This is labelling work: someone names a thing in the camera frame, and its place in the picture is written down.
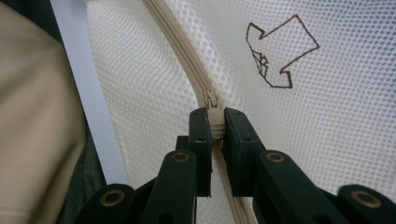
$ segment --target zipper pull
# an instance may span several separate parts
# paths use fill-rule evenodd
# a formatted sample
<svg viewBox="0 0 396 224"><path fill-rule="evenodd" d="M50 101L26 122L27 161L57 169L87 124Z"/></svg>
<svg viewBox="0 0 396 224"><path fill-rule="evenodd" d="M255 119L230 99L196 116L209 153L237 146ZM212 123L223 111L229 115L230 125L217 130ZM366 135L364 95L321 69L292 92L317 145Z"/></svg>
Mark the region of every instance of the zipper pull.
<svg viewBox="0 0 396 224"><path fill-rule="evenodd" d="M221 107L219 98L212 90L204 91L204 98L212 138L214 142L218 142L225 135L224 109Z"/></svg>

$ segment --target drawn arrow logo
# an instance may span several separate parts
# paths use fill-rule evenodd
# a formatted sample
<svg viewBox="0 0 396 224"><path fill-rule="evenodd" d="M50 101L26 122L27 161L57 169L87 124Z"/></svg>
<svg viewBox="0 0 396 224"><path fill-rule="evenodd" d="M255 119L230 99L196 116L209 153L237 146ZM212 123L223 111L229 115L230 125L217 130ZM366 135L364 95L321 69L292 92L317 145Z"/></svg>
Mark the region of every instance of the drawn arrow logo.
<svg viewBox="0 0 396 224"><path fill-rule="evenodd" d="M260 75L272 88L283 89L293 88L288 66L320 48L298 15L268 33L251 22L247 43Z"/></svg>

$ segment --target beige fabric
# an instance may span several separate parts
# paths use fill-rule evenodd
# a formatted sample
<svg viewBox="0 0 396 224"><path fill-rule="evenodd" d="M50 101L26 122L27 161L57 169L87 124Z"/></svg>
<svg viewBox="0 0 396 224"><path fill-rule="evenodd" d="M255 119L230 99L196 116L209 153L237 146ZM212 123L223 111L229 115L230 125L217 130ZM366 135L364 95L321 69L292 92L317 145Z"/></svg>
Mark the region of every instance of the beige fabric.
<svg viewBox="0 0 396 224"><path fill-rule="evenodd" d="M0 3L0 223L55 223L84 144L63 47Z"/></svg>

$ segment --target metal rivet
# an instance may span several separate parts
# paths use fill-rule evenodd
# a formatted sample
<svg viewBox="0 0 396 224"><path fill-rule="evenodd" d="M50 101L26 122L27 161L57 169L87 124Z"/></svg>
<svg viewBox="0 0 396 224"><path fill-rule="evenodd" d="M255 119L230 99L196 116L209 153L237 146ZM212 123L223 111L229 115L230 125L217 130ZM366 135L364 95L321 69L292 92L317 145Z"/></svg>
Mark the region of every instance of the metal rivet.
<svg viewBox="0 0 396 224"><path fill-rule="evenodd" d="M190 156L184 152L177 152L173 154L172 158L174 159L174 161L183 162L189 160Z"/></svg>
<svg viewBox="0 0 396 224"><path fill-rule="evenodd" d="M379 199L364 190L353 190L351 192L351 195L356 202L361 203L367 207L377 208L382 205Z"/></svg>
<svg viewBox="0 0 396 224"><path fill-rule="evenodd" d="M268 153L266 158L268 161L273 161L273 162L282 162L285 160L285 158L283 158L282 155L277 154L275 152Z"/></svg>
<svg viewBox="0 0 396 224"><path fill-rule="evenodd" d="M111 189L100 198L100 204L104 207L111 207L119 204L125 198L125 193L120 189Z"/></svg>

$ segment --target gray fabric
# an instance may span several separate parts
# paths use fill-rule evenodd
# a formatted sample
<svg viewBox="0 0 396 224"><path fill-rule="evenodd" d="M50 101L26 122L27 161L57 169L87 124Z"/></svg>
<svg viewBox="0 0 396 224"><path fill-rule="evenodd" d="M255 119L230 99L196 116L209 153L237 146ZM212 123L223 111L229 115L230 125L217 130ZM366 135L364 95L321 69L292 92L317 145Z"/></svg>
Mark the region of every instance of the gray fabric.
<svg viewBox="0 0 396 224"><path fill-rule="evenodd" d="M58 224L74 223L84 204L99 188L105 185L106 180L91 132L88 129L87 145L82 151L73 172L64 208L58 218Z"/></svg>

